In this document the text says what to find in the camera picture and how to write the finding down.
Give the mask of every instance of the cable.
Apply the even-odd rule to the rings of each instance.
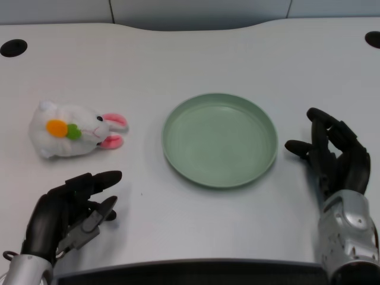
[[[114,24],[115,18],[113,17],[113,9],[112,9],[111,0],[108,0],[108,4],[109,4],[109,9],[111,10],[112,23]]]
[[[293,0],[290,0],[289,9],[287,10],[287,13],[286,13],[286,19],[289,18],[289,12],[290,12],[290,8],[292,7],[292,4],[293,4]]]
[[[16,255],[18,254],[16,254],[13,251],[4,251],[2,253],[2,257],[4,257],[6,260],[9,260],[9,261],[12,261],[12,258],[15,257]]]

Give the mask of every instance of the bunny ear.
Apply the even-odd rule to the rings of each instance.
[[[128,129],[128,123],[122,115],[108,113],[102,117],[107,121],[111,131],[126,131]]]
[[[123,145],[124,140],[120,135],[110,135],[101,144],[101,148],[113,150]]]

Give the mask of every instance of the white plush toy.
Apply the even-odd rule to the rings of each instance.
[[[110,131],[127,128],[126,119],[115,113],[99,115],[86,107],[42,101],[30,122],[29,137],[42,157],[77,156],[97,147],[120,147],[123,138]]]

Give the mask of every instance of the table surface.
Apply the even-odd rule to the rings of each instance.
[[[380,225],[380,50],[364,36],[380,18],[292,19],[226,31],[159,32],[112,24],[0,26],[0,43],[24,39],[16,58],[0,57],[0,251],[20,251],[38,198],[85,172],[123,171],[94,197],[119,197],[116,221],[57,273],[184,258],[314,262],[317,197],[312,176],[283,145],[310,141],[310,107],[344,120],[372,157],[367,197]],[[258,181],[212,191],[174,172],[160,133],[170,111],[198,94],[252,100],[278,131],[278,157]],[[126,116],[118,150],[46,161],[27,136],[41,99]],[[0,272],[8,262],[0,259]]]

